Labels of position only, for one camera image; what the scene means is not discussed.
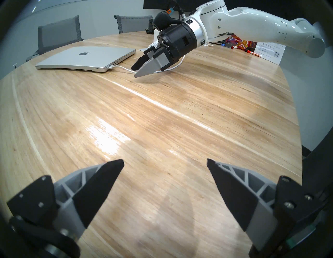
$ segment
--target apple logo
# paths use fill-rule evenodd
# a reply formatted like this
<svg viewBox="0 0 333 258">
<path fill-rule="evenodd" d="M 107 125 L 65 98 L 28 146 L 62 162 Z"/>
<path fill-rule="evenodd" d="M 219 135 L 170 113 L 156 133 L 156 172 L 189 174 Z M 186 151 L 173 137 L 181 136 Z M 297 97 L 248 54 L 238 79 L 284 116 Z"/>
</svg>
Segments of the apple logo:
<svg viewBox="0 0 333 258">
<path fill-rule="evenodd" d="M 90 52 L 82 52 L 82 53 L 79 54 L 79 56 L 84 56 L 84 55 L 89 54 L 89 53 Z"/>
</svg>

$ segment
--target white cable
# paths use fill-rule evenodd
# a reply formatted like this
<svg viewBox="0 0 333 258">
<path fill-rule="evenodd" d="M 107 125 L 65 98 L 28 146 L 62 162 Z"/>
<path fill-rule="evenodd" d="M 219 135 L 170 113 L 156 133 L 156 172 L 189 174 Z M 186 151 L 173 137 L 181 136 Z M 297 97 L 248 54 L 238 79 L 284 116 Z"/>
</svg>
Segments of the white cable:
<svg viewBox="0 0 333 258">
<path fill-rule="evenodd" d="M 181 59 L 181 61 L 180 61 L 179 64 L 175 65 L 174 67 L 171 67 L 171 68 L 165 69 L 164 71 L 170 71 L 170 70 L 175 69 L 176 67 L 180 66 L 181 63 L 183 62 L 185 56 L 186 56 L 186 55 L 183 56 L 183 58 Z M 136 71 L 132 71 L 132 70 L 127 69 L 127 68 L 125 68 L 125 67 L 123 67 L 123 66 L 120 66 L 120 65 L 112 65 L 112 66 L 109 67 L 109 69 L 112 69 L 112 68 L 114 68 L 114 67 L 121 67 L 121 68 L 125 69 L 126 71 L 129 71 L 129 72 L 131 72 L 131 73 L 133 73 L 133 74 L 136 74 L 136 73 L 137 73 Z"/>
<path fill-rule="evenodd" d="M 158 44 L 159 44 L 159 41 L 157 40 L 157 41 L 151 43 L 148 48 L 150 48 L 152 46 L 157 47 Z"/>
</svg>

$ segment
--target paper sheet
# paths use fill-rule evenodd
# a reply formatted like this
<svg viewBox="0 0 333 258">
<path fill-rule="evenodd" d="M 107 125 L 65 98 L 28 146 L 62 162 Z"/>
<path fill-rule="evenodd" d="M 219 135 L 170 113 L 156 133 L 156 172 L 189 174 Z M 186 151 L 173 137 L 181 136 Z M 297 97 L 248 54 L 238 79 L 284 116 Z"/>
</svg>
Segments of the paper sheet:
<svg viewBox="0 0 333 258">
<path fill-rule="evenodd" d="M 286 46 L 277 43 L 258 42 L 254 52 L 262 55 L 263 59 L 280 64 Z"/>
</svg>

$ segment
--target charging cable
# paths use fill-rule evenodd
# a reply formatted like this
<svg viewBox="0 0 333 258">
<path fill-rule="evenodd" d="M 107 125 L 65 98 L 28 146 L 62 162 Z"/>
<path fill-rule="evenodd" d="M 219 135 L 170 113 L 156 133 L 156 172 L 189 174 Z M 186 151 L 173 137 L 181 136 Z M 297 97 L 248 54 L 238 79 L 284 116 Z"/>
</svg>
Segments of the charging cable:
<svg viewBox="0 0 333 258">
<path fill-rule="evenodd" d="M 175 69 L 176 67 L 180 66 L 181 63 L 183 62 L 185 56 L 186 56 L 186 55 L 183 56 L 183 58 L 181 59 L 181 61 L 180 61 L 179 64 L 175 65 L 174 67 L 171 67 L 171 68 L 165 69 L 164 71 L 170 71 L 170 70 Z M 109 69 L 112 69 L 112 68 L 114 68 L 114 67 L 121 67 L 121 68 L 125 69 L 126 71 L 129 71 L 129 72 L 131 72 L 131 73 L 133 73 L 133 74 L 136 74 L 136 73 L 137 73 L 136 71 L 132 71 L 132 70 L 127 69 L 127 68 L 125 68 L 125 67 L 123 67 L 123 66 L 120 66 L 120 65 L 111 65 L 111 66 L 109 66 Z"/>
</svg>

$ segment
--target wooden table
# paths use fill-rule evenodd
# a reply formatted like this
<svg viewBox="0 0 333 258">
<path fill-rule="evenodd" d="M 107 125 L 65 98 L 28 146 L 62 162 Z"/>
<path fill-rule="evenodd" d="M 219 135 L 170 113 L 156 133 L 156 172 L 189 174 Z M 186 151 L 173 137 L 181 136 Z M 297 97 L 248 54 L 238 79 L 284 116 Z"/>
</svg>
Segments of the wooden table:
<svg viewBox="0 0 333 258">
<path fill-rule="evenodd" d="M 247 257 L 251 242 L 206 161 L 301 182 L 298 121 L 279 66 L 214 46 L 141 78 L 121 68 L 35 68 L 72 46 L 135 47 L 122 62 L 130 68 L 152 38 L 134 32 L 74 43 L 1 80 L 1 209 L 9 218 L 6 201 L 44 174 L 57 181 L 122 158 L 124 169 L 78 242 L 81 257 Z"/>
</svg>

